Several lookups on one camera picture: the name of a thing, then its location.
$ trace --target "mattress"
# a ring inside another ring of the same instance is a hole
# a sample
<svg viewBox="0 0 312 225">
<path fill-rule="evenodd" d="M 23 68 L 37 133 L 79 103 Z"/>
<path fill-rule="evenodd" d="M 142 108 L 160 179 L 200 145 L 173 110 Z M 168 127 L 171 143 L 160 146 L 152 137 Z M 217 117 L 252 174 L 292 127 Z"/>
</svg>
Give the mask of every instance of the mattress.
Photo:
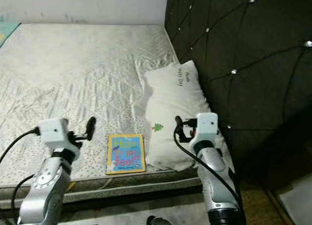
<svg viewBox="0 0 312 225">
<path fill-rule="evenodd" d="M 164 172 L 150 166 L 143 173 L 105 175 L 110 134 L 143 134 L 148 154 L 141 78 L 173 61 L 178 60 L 163 26 L 21 24 L 0 48 L 0 154 L 41 120 L 66 117 L 69 130 L 84 133 L 95 116 L 93 140 L 83 143 L 72 165 L 71 192 L 111 195 L 118 187 L 196 178 L 193 169 Z M 48 156 L 40 137 L 20 140 L 1 164 L 0 200 L 9 199 L 12 188 Z"/>
</svg>

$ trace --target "headboard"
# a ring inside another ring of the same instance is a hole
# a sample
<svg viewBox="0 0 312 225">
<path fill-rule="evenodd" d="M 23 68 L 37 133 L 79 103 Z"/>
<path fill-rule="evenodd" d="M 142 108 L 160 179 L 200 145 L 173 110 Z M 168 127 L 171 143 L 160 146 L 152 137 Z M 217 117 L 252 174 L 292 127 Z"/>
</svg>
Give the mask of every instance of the headboard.
<svg viewBox="0 0 312 225">
<path fill-rule="evenodd" d="M 311 136 L 312 0 L 167 0 L 165 28 L 180 62 L 194 60 L 239 173 Z"/>
</svg>

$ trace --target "children's book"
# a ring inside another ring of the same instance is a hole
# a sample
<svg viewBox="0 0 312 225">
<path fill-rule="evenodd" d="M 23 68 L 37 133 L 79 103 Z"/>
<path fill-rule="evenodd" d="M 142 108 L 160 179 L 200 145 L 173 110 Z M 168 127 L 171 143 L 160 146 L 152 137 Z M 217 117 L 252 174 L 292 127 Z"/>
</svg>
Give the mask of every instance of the children's book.
<svg viewBox="0 0 312 225">
<path fill-rule="evenodd" d="M 145 171 L 143 136 L 110 135 L 108 138 L 106 174 Z"/>
</svg>

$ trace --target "white pillow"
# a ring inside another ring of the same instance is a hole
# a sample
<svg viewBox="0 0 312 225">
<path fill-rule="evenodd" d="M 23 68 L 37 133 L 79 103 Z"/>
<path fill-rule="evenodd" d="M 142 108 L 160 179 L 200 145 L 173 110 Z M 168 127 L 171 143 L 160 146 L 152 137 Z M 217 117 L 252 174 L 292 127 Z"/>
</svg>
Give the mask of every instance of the white pillow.
<svg viewBox="0 0 312 225">
<path fill-rule="evenodd" d="M 161 170 L 184 170 L 193 164 L 193 160 L 174 142 L 175 117 L 179 115 L 182 120 L 186 120 L 196 117 L 198 113 L 210 112 L 198 83 L 197 69 L 193 61 L 185 64 L 174 62 L 164 68 L 146 72 L 144 81 L 145 95 L 151 95 L 145 113 L 150 124 L 147 164 Z M 226 162 L 230 161 L 229 166 L 233 168 L 224 138 L 218 135 L 215 142 Z M 182 143 L 182 146 L 190 150 L 188 143 Z"/>
</svg>

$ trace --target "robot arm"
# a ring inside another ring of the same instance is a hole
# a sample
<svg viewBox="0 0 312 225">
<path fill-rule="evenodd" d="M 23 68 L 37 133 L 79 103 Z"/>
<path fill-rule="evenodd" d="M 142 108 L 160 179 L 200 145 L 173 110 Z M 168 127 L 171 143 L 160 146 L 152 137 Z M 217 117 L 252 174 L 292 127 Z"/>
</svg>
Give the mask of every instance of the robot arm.
<svg viewBox="0 0 312 225">
<path fill-rule="evenodd" d="M 62 201 L 70 184 L 71 164 L 78 159 L 81 140 L 91 140 L 96 119 L 87 123 L 86 133 L 68 132 L 66 119 L 51 119 L 39 124 L 40 135 L 52 156 L 44 160 L 33 176 L 30 192 L 21 204 L 19 225 L 56 225 Z"/>
<path fill-rule="evenodd" d="M 182 122 L 180 117 L 176 117 L 176 122 L 180 127 L 181 125 L 193 127 L 194 131 L 190 138 L 192 152 L 216 172 L 238 195 L 239 188 L 235 187 L 234 173 L 223 161 L 220 149 L 215 148 L 215 138 L 218 134 L 217 114 L 200 113 L 197 115 L 197 119 L 186 122 Z M 226 186 L 201 164 L 197 172 L 203 184 L 203 195 L 210 223 L 212 225 L 244 225 L 242 208 Z"/>
</svg>

